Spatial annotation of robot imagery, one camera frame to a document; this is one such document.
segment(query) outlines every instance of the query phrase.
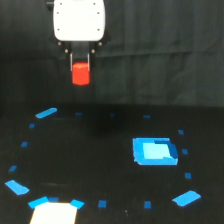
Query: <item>blue tape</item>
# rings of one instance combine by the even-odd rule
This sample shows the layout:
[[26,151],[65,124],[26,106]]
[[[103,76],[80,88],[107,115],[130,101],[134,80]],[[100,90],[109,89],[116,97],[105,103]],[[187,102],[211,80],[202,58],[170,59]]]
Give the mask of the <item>blue tape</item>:
[[191,179],[191,173],[185,173],[185,178],[186,179]]
[[150,201],[145,201],[144,208],[151,209],[151,202]]
[[155,142],[167,142],[169,138],[136,138],[133,139],[133,155],[134,161],[139,165],[177,165],[177,158],[166,158],[163,159],[146,159],[144,156],[143,144],[144,143],[155,143]]
[[77,112],[75,113],[76,116],[82,116],[82,113],[81,112]]
[[187,149],[182,149],[182,153],[183,153],[184,155],[187,155],[187,154],[188,154]]
[[179,130],[178,131],[180,135],[184,135],[184,131],[183,130]]
[[17,168],[17,166],[11,166],[10,169],[9,169],[9,171],[10,172],[14,172],[16,170],[16,168]]
[[143,115],[143,118],[151,118],[150,115]]
[[30,206],[30,208],[34,209],[35,207],[37,207],[38,205],[42,205],[46,202],[49,202],[47,197],[43,197],[43,198],[39,198],[35,201],[31,201],[28,203],[28,205]]
[[21,195],[29,192],[29,189],[18,184],[16,181],[11,180],[5,183],[7,187],[9,187],[15,194]]
[[37,118],[41,119],[41,118],[44,118],[44,117],[47,117],[53,113],[57,112],[57,109],[56,108],[50,108],[48,110],[45,110],[39,114],[36,115]]
[[100,200],[99,204],[98,204],[98,207],[99,208],[106,208],[107,207],[107,201]]
[[82,208],[82,206],[84,204],[85,204],[84,202],[77,201],[77,200],[72,200],[72,202],[71,202],[71,205],[78,208],[78,209]]
[[182,194],[179,197],[174,198],[172,201],[176,202],[179,206],[183,207],[199,198],[201,198],[201,195],[197,194],[194,191],[188,191],[185,194]]
[[21,144],[21,147],[27,147],[27,145],[28,145],[28,142],[23,142],[23,143]]
[[30,128],[34,128],[35,127],[35,124],[30,124]]
[[48,201],[49,202],[58,202],[58,198],[56,198],[56,197],[50,197],[50,198],[48,198]]

